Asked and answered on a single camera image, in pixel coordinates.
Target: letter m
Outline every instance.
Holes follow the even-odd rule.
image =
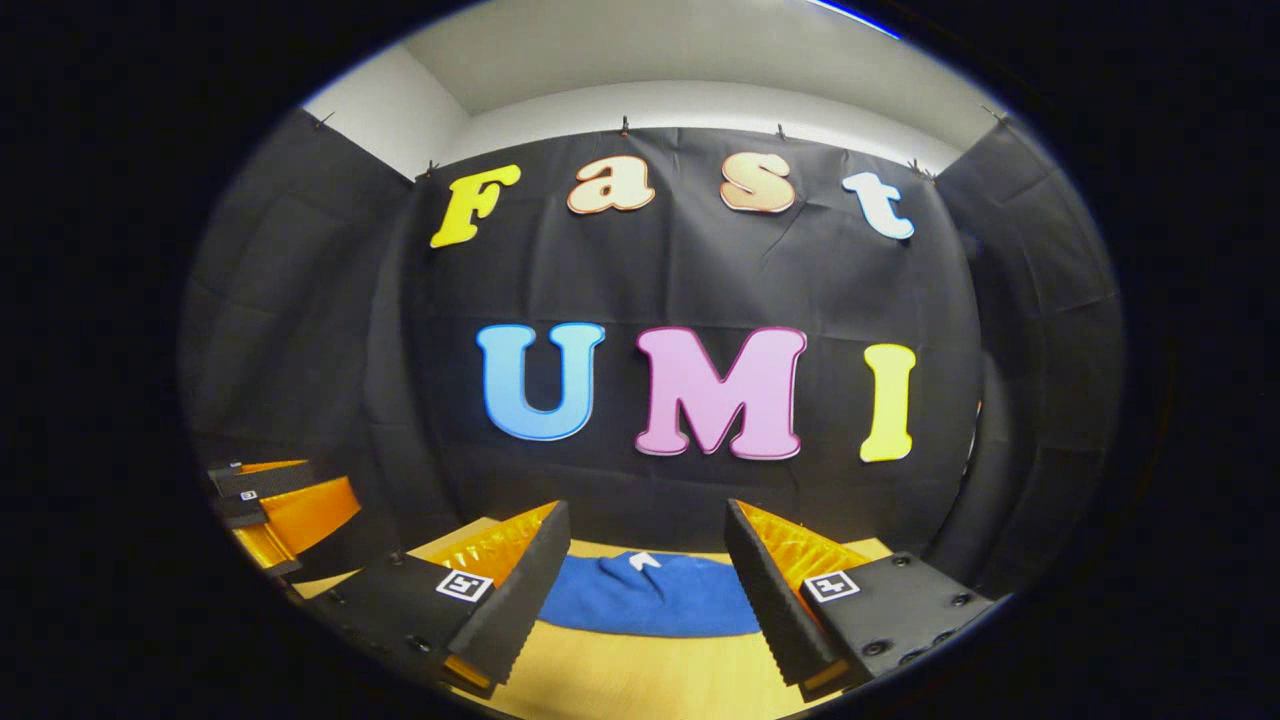
[[[786,460],[800,452],[791,432],[796,360],[804,352],[803,332],[760,328],[753,332],[724,379],[689,328],[655,328],[640,333],[636,346],[649,356],[649,429],[636,436],[636,450],[648,455],[680,455],[689,437],[680,432],[680,409],[703,452],[719,448],[730,425],[742,413],[742,433],[730,451],[748,460]]]

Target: letter u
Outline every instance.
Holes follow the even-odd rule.
[[[604,340],[604,328],[591,323],[564,323],[550,332],[561,348],[561,404],[536,410],[525,398],[525,350],[538,337],[525,325],[489,325],[476,334],[484,350],[484,404],[502,432],[532,441],[564,439],[591,418],[595,380],[593,351]]]

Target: white tag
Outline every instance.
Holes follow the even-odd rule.
[[[439,585],[435,585],[435,592],[467,602],[476,602],[492,584],[493,578],[454,570],[440,580]]]
[[[640,571],[640,569],[644,568],[645,565],[650,568],[662,568],[662,565],[658,564],[658,561],[654,560],[653,556],[649,555],[648,552],[637,552],[631,557],[628,557],[627,562],[630,562],[631,566],[636,569],[636,571]]]
[[[809,585],[809,591],[818,600],[818,602],[827,602],[828,600],[836,600],[837,597],[845,597],[860,592],[858,585],[849,579],[849,575],[844,570],[836,570],[835,573],[827,573],[826,575],[818,575],[809,578],[804,582]]]

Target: blue cloth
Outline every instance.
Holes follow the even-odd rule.
[[[539,618],[580,630],[667,638],[760,632],[733,568],[687,555],[567,556]]]

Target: white wall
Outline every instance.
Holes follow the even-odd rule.
[[[938,173],[966,149],[851,105],[751,85],[654,81],[545,95],[470,118],[402,46],[356,68],[308,100],[316,118],[413,178],[440,165],[563,135],[700,127],[774,133],[878,155]]]
[[[545,95],[471,118],[453,138],[452,163],[562,135],[632,128],[699,127],[774,133],[878,155],[941,172],[961,150],[896,120],[836,102],[751,85],[659,81],[605,85]]]
[[[466,110],[444,86],[396,45],[338,78],[302,108],[324,119],[407,178],[440,163],[467,123]]]

